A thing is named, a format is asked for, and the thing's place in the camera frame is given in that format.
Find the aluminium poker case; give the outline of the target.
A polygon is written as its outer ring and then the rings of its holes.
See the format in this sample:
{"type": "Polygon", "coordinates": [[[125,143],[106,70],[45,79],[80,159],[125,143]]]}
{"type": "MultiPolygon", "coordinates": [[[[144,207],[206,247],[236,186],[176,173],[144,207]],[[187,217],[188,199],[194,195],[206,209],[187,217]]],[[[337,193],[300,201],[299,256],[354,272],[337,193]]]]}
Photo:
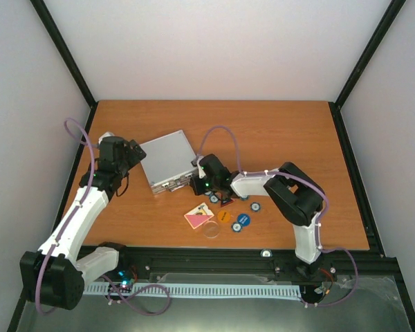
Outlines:
{"type": "Polygon", "coordinates": [[[144,142],[140,147],[146,153],[141,165],[153,194],[185,187],[197,173],[192,165],[195,153],[183,130],[144,142]]]}

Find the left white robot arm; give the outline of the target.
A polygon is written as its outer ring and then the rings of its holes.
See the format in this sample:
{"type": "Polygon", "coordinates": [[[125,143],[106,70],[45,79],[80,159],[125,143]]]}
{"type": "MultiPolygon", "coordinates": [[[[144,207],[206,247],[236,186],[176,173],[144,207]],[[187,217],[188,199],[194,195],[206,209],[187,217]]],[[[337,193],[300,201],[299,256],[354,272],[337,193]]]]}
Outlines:
{"type": "Polygon", "coordinates": [[[85,288],[105,273],[125,277],[130,261],[122,246],[104,243],[83,258],[78,254],[92,225],[146,153],[135,140],[105,133],[82,176],[75,198],[51,236],[35,252],[27,251],[19,266],[26,299],[66,310],[74,309],[85,288]]]}

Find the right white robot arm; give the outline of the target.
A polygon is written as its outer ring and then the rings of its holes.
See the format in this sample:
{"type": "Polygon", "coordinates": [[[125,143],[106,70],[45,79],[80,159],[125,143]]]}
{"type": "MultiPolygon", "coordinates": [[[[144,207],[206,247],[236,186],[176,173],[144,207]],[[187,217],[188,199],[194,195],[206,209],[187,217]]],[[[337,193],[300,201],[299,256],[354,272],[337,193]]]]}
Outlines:
{"type": "Polygon", "coordinates": [[[190,181],[194,194],[206,192],[222,200],[267,196],[293,225],[296,261],[293,269],[310,279],[320,269],[321,218],[329,200],[323,189],[291,162],[262,172],[230,172],[214,155],[197,156],[192,165],[198,175],[190,181]]]}

